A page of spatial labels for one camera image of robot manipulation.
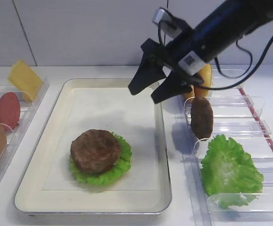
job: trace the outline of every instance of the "tray rim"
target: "tray rim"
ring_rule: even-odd
[[[166,160],[166,167],[167,167],[167,178],[168,178],[168,185],[169,185],[169,195],[170,195],[170,199],[167,205],[165,205],[165,207],[159,211],[152,211],[152,212],[140,212],[140,211],[129,211],[129,212],[118,212],[118,211],[84,211],[84,212],[76,212],[76,211],[72,211],[72,212],[67,212],[67,211],[54,211],[54,212],[45,212],[45,211],[23,211],[20,210],[17,205],[16,205],[16,195],[17,192],[19,190],[19,187],[21,186],[21,183],[24,179],[24,176],[26,174],[26,171],[29,167],[30,161],[33,158],[33,155],[37,149],[37,146],[39,144],[40,139],[42,138],[42,134],[44,132],[44,130],[46,129],[47,123],[50,120],[50,117],[55,109],[55,105],[63,91],[63,89],[65,88],[65,85],[68,84],[71,81],[74,80],[95,80],[95,81],[103,81],[103,80],[110,80],[110,81],[114,81],[114,80],[118,80],[118,81],[126,81],[126,82],[130,82],[132,80],[132,78],[73,78],[73,79],[69,79],[67,81],[65,81],[62,85],[62,87],[60,88],[60,91],[58,92],[53,104],[52,104],[52,108],[42,126],[42,129],[40,131],[40,135],[37,137],[36,143],[33,147],[33,150],[25,164],[25,167],[21,173],[20,179],[14,189],[13,192],[13,196],[12,196],[12,202],[13,202],[13,206],[15,207],[15,209],[23,214],[27,214],[27,215],[160,215],[162,213],[164,213],[171,205],[172,200],[173,200],[173,192],[172,192],[172,184],[171,184],[171,177],[170,177],[170,169],[169,169],[169,161],[168,161],[168,152],[167,152],[167,145],[166,145],[166,137],[165,137],[165,123],[164,123],[164,116],[163,116],[163,109],[162,109],[162,103],[158,103],[158,104],[154,104],[155,107],[158,107],[158,110],[160,111],[160,116],[161,116],[161,127],[163,132],[160,134],[162,136],[162,140],[164,140],[164,146],[165,146],[165,160]],[[160,85],[159,81],[154,82],[153,84],[149,85],[149,88],[152,88],[152,86],[155,86],[155,88],[152,89],[156,89],[158,86]]]

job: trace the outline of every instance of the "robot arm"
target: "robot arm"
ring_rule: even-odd
[[[150,84],[165,79],[152,93],[155,103],[191,91],[201,84],[197,72],[236,40],[273,20],[273,0],[226,0],[192,29],[167,10],[156,11],[152,22],[173,40],[166,46],[147,39],[141,64],[128,88],[136,95]],[[163,67],[171,69],[166,77]]]

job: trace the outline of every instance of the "meat patty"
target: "meat patty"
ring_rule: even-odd
[[[71,143],[70,153],[76,167],[85,173],[103,173],[119,159],[122,147],[106,130],[91,129]]]
[[[191,128],[198,139],[209,138],[213,132],[214,115],[211,104],[205,97],[193,99]]]

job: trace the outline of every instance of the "label sticker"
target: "label sticker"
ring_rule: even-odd
[[[206,65],[206,62],[204,62],[194,51],[191,51],[178,62],[178,65],[188,74],[194,75]]]

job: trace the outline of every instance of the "white tray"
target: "white tray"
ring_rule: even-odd
[[[159,214],[172,200],[161,104],[132,96],[130,79],[74,79],[55,103],[14,197],[27,214]],[[106,129],[132,146],[132,167],[109,187],[81,185],[72,177],[71,142],[89,129]]]

